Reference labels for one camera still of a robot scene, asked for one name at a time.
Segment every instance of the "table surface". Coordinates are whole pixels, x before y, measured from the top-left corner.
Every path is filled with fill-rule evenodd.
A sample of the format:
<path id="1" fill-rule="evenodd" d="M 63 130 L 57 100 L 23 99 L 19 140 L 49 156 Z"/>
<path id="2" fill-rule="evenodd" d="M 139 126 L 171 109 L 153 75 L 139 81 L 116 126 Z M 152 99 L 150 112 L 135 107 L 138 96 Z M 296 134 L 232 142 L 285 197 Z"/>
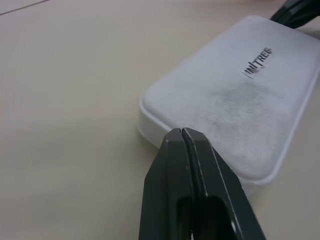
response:
<path id="1" fill-rule="evenodd" d="M 4 0 L 0 11 L 35 2 Z M 157 153 L 136 129 L 139 98 L 241 18 L 268 18 L 282 2 L 51 0 L 1 15 L 0 238 L 138 239 Z M 319 143 L 318 83 L 279 176 L 250 197 L 267 239 L 318 238 Z"/>

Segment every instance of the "frosted plastic lid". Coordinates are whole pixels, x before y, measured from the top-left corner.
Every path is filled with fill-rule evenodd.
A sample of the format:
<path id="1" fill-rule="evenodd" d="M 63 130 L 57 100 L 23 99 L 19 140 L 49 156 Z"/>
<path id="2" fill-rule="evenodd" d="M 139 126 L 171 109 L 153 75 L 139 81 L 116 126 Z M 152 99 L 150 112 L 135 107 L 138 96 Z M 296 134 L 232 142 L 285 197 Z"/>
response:
<path id="1" fill-rule="evenodd" d="M 319 75 L 320 41 L 249 16 L 151 86 L 141 104 L 205 133 L 242 179 L 278 172 Z"/>

